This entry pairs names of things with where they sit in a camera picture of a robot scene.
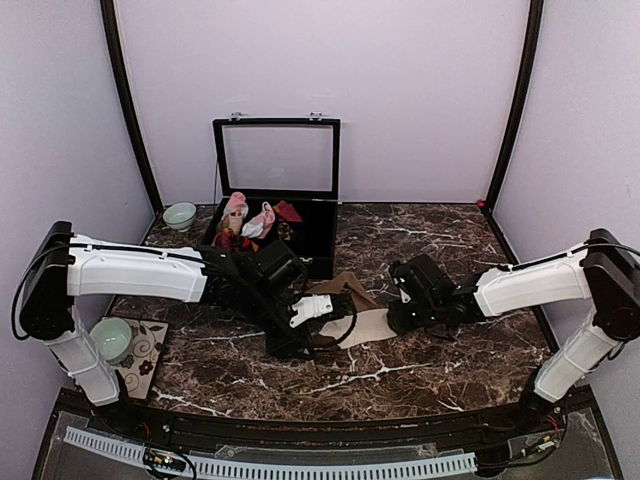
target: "mat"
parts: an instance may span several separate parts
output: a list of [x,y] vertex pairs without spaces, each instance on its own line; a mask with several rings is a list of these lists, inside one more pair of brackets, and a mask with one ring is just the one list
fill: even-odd
[[131,353],[114,368],[124,378],[129,398],[146,400],[151,390],[153,374],[158,366],[169,324],[130,318],[123,318],[123,320],[131,325],[133,348]]

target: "dark marble surface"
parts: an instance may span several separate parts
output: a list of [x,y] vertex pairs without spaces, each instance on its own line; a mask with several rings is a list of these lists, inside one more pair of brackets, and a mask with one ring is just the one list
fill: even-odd
[[[199,207],[186,233],[159,222],[147,245],[196,245],[212,215]],[[472,205],[343,205],[338,221],[336,273],[353,271],[382,306],[397,298],[394,260],[427,253],[454,280],[505,261]],[[529,310],[461,327],[453,342],[417,331],[313,364],[267,356],[258,330],[209,307],[120,297],[111,314],[171,324],[152,406],[246,419],[380,420],[500,405],[516,401],[550,355]]]

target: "ceramic bowl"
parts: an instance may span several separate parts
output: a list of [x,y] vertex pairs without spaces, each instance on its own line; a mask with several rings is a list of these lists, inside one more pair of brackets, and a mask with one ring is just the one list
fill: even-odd
[[176,203],[164,211],[162,219],[169,228],[186,231],[189,230],[196,219],[196,210],[196,206],[193,203]]
[[131,353],[131,326],[121,318],[100,320],[89,336],[107,363],[116,365]]

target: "small box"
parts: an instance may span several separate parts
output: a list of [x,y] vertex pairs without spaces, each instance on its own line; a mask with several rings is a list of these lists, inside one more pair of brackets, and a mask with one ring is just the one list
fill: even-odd
[[[247,197],[245,222],[284,200],[302,222],[286,222],[285,243],[305,263],[310,279],[333,278],[340,169],[340,120],[234,117],[213,121],[223,199],[202,239],[211,245],[233,192]],[[260,247],[280,238],[276,221]]]

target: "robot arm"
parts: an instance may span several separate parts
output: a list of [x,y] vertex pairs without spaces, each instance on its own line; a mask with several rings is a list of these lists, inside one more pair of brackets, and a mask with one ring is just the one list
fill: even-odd
[[532,375],[520,401],[518,423],[526,429],[606,355],[640,336],[640,264],[613,245],[618,242],[608,231],[595,230],[566,252],[498,266],[459,284],[426,255],[396,263],[391,276],[401,299],[390,305],[389,325],[397,333],[455,327],[533,305],[592,298],[584,323]]
[[302,262],[281,242],[257,254],[150,249],[74,235],[70,223],[58,222],[23,279],[20,325],[47,345],[93,405],[104,407],[122,401],[126,388],[91,341],[75,297],[144,295],[230,308],[264,330],[268,353],[306,358],[305,322],[334,308],[327,295],[295,304],[281,295],[303,274]]

